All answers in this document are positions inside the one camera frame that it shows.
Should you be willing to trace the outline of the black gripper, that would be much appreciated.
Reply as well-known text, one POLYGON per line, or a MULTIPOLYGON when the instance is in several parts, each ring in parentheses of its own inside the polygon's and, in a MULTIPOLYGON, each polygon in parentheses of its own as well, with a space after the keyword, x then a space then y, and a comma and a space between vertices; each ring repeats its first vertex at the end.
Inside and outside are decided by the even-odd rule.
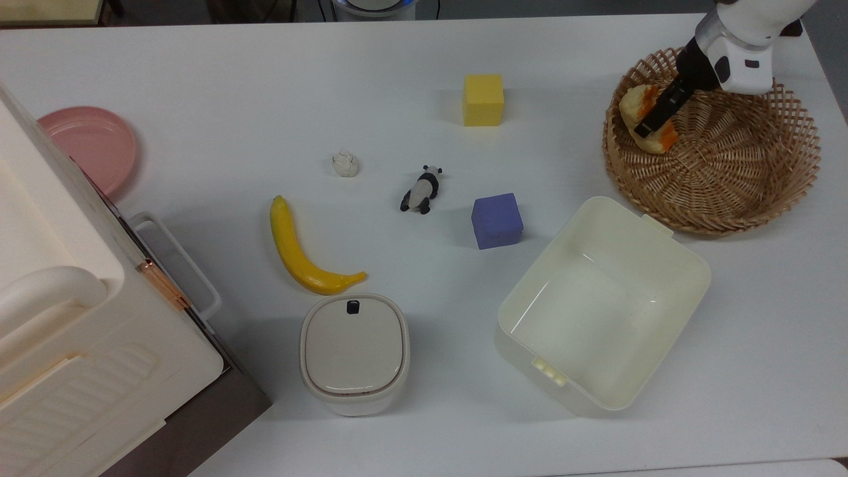
POLYGON ((653 108, 634 127, 639 138, 659 132, 661 127, 689 100, 696 90, 713 91, 721 87, 711 61, 700 48, 696 37, 676 55, 676 79, 657 97, 653 108))

